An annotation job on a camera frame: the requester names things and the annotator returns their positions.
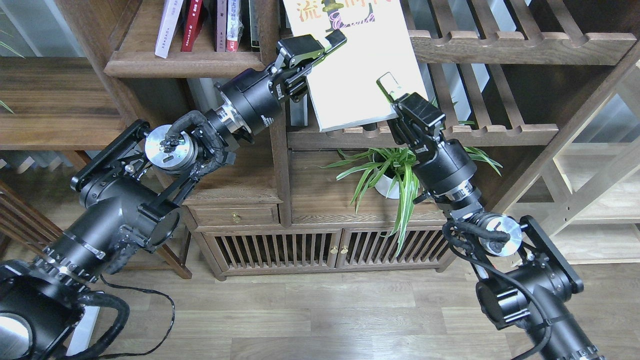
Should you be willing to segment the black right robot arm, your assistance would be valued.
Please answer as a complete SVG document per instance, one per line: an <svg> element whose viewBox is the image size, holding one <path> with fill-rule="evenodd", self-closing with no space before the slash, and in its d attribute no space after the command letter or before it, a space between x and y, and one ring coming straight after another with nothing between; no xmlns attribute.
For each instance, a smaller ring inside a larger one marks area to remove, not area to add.
<svg viewBox="0 0 640 360"><path fill-rule="evenodd" d="M445 114L416 92L406 92L391 73L377 80L396 112L389 120L399 145L416 155L414 175L423 193L446 217L442 233L455 255L476 273L482 312L498 329L523 329L533 346L518 355L545 360L601 360L565 303L585 288L580 276L532 216L521 219L487 211L471 178L476 165L456 139L445 139Z"/></svg>

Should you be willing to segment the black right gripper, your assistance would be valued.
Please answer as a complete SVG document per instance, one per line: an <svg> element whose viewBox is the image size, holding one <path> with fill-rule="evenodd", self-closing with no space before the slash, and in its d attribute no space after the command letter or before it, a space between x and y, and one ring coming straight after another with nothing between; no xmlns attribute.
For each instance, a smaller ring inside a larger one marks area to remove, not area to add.
<svg viewBox="0 0 640 360"><path fill-rule="evenodd" d="M450 199L472 194L476 189L470 179L477 166L457 139L445 139L441 130L445 114L418 93L403 94L390 71L375 82L397 114L388 121L393 139L416 156L413 173L425 191Z"/></svg>

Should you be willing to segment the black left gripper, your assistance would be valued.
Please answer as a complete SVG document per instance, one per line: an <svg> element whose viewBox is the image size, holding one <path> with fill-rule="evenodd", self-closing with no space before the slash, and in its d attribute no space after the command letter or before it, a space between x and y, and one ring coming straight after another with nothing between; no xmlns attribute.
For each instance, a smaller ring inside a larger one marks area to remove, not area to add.
<svg viewBox="0 0 640 360"><path fill-rule="evenodd" d="M277 57L265 69L249 68L217 85L223 103L215 110L215 130L223 139L262 132L272 125L283 102L298 101L306 93L306 77L313 66L346 42L341 29L327 34L323 44L312 35L279 40Z"/></svg>

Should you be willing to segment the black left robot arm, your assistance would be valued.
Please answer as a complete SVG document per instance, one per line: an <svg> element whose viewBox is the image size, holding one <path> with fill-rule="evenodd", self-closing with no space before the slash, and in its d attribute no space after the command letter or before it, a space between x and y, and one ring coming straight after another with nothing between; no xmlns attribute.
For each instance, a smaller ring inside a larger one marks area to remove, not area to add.
<svg viewBox="0 0 640 360"><path fill-rule="evenodd" d="M217 89L222 105L190 111L151 129L137 120L71 180L85 212L33 262L1 264L1 358L66 359L63 342L88 306L117 314L98 341L72 355L94 360L125 328L130 306L89 285L118 272L140 249L162 246L178 227L180 207L206 175L233 164L238 141L269 127L286 100L300 101L307 76L347 41L340 30L278 41L276 60L247 69Z"/></svg>

